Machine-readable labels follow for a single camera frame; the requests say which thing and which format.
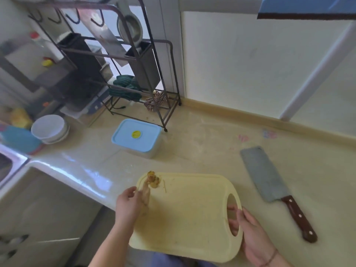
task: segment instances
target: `bracelet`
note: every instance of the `bracelet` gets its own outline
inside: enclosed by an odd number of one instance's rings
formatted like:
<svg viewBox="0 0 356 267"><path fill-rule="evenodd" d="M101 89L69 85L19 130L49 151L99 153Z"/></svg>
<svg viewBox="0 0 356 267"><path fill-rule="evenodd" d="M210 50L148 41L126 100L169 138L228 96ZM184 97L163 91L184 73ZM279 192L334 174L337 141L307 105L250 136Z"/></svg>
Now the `bracelet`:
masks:
<svg viewBox="0 0 356 267"><path fill-rule="evenodd" d="M269 266L269 264L272 262L272 260L275 258L275 256L278 254L278 250L277 248L275 249L275 251L273 252L273 255L271 256L271 258L269 259L269 261L267 261L267 263L262 264L260 267L264 267L264 266Z"/></svg>

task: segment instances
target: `countertop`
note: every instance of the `countertop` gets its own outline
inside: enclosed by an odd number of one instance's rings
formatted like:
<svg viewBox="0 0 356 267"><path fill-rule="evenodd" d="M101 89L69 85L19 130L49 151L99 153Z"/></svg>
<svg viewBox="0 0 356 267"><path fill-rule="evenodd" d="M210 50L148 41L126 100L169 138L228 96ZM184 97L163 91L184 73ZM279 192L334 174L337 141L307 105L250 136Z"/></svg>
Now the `countertop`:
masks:
<svg viewBox="0 0 356 267"><path fill-rule="evenodd" d="M157 121L145 107L128 106L136 117ZM118 194L149 170L211 173L228 178L242 204L260 221L279 251L295 266L351 266L356 262L356 152L289 132L238 123L177 107L153 159L120 150L111 136L124 119L105 111L90 127L69 121L69 136L46 146L25 167L35 167L114 209ZM318 234L305 242L281 202L262 200L239 151L261 145ZM250 266L242 253L220 266Z"/></svg>

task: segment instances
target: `stack of bowls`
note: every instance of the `stack of bowls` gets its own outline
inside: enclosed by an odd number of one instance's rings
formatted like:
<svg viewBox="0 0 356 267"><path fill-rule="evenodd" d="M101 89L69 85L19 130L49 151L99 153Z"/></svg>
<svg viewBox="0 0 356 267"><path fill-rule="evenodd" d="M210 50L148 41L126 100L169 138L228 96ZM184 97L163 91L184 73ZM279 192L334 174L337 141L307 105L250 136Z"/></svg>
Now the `stack of bowls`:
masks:
<svg viewBox="0 0 356 267"><path fill-rule="evenodd" d="M58 115L46 115L33 123L31 133L44 144L53 144L68 136L69 124Z"/></svg>

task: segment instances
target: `hand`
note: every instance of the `hand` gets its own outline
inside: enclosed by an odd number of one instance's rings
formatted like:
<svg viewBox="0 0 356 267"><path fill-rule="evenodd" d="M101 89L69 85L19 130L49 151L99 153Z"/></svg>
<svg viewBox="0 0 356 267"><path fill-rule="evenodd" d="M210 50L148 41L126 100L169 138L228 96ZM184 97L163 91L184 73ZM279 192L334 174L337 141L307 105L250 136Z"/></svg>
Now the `hand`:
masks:
<svg viewBox="0 0 356 267"><path fill-rule="evenodd" d="M231 233L236 236L238 227L243 229L242 249L247 259L256 267L266 264L276 248L257 219L245 208L243 211L236 205L229 205L228 210L236 212L237 220L229 219Z"/></svg>
<svg viewBox="0 0 356 267"><path fill-rule="evenodd" d="M134 224L140 215L142 191L136 187L126 189L116 200L115 226L121 230L134 231Z"/></svg>

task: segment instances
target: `cleaver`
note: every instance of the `cleaver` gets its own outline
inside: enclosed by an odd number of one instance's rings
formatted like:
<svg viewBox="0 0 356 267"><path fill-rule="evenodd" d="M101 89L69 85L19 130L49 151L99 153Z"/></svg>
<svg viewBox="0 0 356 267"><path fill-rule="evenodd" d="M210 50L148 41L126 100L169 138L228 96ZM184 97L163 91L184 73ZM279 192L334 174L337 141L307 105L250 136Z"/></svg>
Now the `cleaver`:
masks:
<svg viewBox="0 0 356 267"><path fill-rule="evenodd" d="M300 228L303 239L314 243L318 236L310 225L309 221L300 210L298 204L291 196L289 189L284 184L276 167L269 160L262 147L243 149L240 151L248 174L254 182L261 197L267 201L283 201L291 213L292 218Z"/></svg>

